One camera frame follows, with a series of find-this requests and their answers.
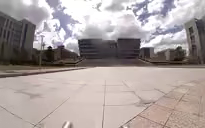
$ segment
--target street lamp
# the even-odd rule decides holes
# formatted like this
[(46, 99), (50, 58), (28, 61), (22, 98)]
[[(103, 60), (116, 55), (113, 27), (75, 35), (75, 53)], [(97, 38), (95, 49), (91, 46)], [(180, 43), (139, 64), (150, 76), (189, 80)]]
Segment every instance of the street lamp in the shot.
[(41, 50), (40, 50), (40, 57), (39, 57), (39, 68), (41, 69), (41, 65), (42, 65), (42, 47), (44, 47), (44, 35), (41, 35)]

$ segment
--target tree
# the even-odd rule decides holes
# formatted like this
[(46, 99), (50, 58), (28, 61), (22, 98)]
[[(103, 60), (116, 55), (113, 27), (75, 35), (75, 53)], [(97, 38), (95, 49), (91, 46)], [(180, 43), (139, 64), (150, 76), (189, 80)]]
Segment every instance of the tree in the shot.
[(185, 59), (185, 56), (186, 56), (185, 50), (184, 50), (181, 46), (178, 46), (178, 47), (175, 49), (175, 57), (174, 57), (174, 60), (175, 60), (175, 61), (183, 61), (183, 60)]
[(49, 61), (49, 62), (54, 61), (54, 51), (53, 51), (51, 46), (48, 46), (48, 48), (46, 50), (46, 58), (47, 58), (47, 61)]

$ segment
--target concrete pavement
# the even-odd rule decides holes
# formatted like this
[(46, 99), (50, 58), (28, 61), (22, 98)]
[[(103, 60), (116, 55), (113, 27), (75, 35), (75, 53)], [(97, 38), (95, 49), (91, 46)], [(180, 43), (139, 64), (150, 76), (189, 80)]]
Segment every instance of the concrete pavement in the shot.
[(4, 78), (0, 79), (0, 128), (60, 128), (65, 121), (74, 128), (118, 128), (172, 90), (202, 80), (205, 68), (149, 67)]
[(205, 80), (174, 89), (124, 128), (205, 128)]
[(72, 70), (80, 70), (80, 69), (85, 69), (85, 67), (35, 69), (35, 70), (4, 70), (4, 71), (0, 71), (0, 78), (64, 72), (64, 71), (72, 71)]

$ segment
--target stairs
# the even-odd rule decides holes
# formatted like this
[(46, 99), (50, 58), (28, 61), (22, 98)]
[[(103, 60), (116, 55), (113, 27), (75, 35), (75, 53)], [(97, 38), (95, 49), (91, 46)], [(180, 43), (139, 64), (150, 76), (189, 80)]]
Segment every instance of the stairs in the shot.
[(111, 67), (111, 66), (148, 66), (149, 62), (139, 59), (85, 59), (78, 64), (81, 67)]

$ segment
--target blue sky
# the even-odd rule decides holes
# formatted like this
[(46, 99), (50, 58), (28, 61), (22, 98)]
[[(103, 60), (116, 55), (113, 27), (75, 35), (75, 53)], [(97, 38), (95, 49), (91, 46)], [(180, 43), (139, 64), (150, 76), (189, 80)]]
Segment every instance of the blue sky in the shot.
[(78, 39), (141, 38), (156, 50), (187, 48), (183, 24), (205, 15), (205, 0), (0, 0), (0, 10), (37, 25), (54, 47), (78, 52)]

